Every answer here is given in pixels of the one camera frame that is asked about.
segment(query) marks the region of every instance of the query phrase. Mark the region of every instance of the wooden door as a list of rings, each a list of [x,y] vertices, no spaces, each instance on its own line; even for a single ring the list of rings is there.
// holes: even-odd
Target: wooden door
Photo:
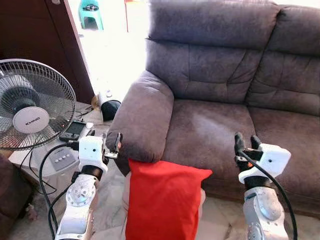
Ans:
[[[77,101],[90,104],[94,92],[68,3],[53,1],[60,4],[1,1],[0,59],[22,58],[49,65],[71,83]]]

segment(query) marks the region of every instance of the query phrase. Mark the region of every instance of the fan grille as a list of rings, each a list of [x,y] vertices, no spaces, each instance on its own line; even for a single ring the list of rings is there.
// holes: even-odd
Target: fan grille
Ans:
[[[21,102],[46,110],[48,126],[30,134],[17,131],[13,117]],[[54,140],[71,124],[75,104],[70,83],[53,68],[24,59],[0,61],[0,149],[25,150]]]

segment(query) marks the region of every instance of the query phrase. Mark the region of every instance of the phone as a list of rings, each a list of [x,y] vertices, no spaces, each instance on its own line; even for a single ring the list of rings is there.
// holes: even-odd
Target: phone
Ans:
[[[86,123],[74,120],[69,128],[59,136],[63,142],[77,141],[80,136],[83,136],[87,131]]]

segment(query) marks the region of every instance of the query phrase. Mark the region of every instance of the red pillow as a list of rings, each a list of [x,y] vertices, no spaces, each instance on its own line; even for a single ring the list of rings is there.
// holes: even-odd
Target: red pillow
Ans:
[[[129,165],[126,240],[194,240],[201,181],[212,171],[166,161]]]

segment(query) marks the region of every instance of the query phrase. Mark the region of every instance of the sofa armrest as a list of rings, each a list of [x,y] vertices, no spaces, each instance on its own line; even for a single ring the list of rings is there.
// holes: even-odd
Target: sofa armrest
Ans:
[[[123,134],[121,158],[154,163],[164,153],[174,95],[166,83],[144,71],[132,84],[108,131],[106,146]]]

